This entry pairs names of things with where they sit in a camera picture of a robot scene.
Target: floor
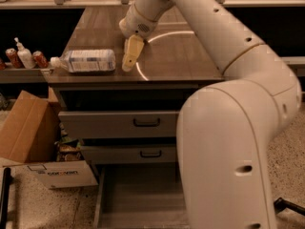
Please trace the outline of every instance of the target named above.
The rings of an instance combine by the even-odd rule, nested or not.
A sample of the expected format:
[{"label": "floor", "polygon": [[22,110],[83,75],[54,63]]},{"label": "floor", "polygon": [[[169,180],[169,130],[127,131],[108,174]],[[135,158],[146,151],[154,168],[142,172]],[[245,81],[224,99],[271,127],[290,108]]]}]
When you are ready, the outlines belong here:
[{"label": "floor", "polygon": [[[0,128],[10,111],[0,112]],[[305,105],[295,121],[268,148],[274,199],[305,207]],[[0,158],[0,165],[13,165]],[[49,190],[25,166],[12,166],[13,183],[7,229],[92,228],[97,186]],[[276,216],[278,229],[305,228],[305,217],[286,209]]]}]

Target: drawer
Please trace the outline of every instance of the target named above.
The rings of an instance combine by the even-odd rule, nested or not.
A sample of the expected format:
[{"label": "drawer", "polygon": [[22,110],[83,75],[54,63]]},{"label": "drawer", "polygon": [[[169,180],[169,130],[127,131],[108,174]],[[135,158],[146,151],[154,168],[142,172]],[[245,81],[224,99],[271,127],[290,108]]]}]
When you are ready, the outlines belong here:
[{"label": "drawer", "polygon": [[93,228],[190,229],[177,164],[104,166]]},{"label": "drawer", "polygon": [[146,145],[142,147],[83,146],[81,153],[86,161],[94,164],[128,164],[176,162],[175,145]]},{"label": "drawer", "polygon": [[178,111],[61,112],[59,118],[75,138],[175,136]]}]

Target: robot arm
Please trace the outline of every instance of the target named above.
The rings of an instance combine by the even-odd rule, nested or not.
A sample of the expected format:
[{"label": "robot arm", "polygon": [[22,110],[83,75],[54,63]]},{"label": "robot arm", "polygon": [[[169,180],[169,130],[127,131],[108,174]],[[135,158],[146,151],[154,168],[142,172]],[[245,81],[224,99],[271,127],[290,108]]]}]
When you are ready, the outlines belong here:
[{"label": "robot arm", "polygon": [[177,151],[191,228],[276,228],[268,178],[269,142],[295,117],[294,73],[214,0],[135,0],[120,23],[146,38],[176,5],[227,81],[186,101]]}]

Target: clear bottle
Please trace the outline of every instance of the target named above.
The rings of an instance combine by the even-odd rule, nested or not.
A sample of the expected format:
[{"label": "clear bottle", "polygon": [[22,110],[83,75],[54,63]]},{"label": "clear bottle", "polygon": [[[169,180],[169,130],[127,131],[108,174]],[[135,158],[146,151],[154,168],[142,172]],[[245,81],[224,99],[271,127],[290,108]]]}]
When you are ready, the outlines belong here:
[{"label": "clear bottle", "polygon": [[19,39],[16,37],[15,42],[18,48],[18,56],[27,69],[32,69],[36,66],[34,59],[32,58],[30,50],[26,49],[22,43],[19,42]]},{"label": "clear bottle", "polygon": [[52,57],[51,65],[70,73],[111,72],[115,70],[115,54],[110,49],[67,51]]}]

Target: drawer handle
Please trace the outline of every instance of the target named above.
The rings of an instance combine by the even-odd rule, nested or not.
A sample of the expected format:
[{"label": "drawer handle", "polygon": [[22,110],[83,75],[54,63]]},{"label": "drawer handle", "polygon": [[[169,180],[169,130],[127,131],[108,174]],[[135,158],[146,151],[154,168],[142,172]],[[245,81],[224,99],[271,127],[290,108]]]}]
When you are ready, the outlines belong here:
[{"label": "drawer handle", "polygon": [[139,121],[136,118],[133,119],[133,125],[135,127],[157,127],[160,125],[160,118],[157,118],[156,121],[151,121],[151,122],[144,122],[144,121]]},{"label": "drawer handle", "polygon": [[157,152],[157,153],[146,153],[146,154],[141,151],[140,156],[144,157],[144,158],[161,157],[162,150],[159,150],[159,152]]}]

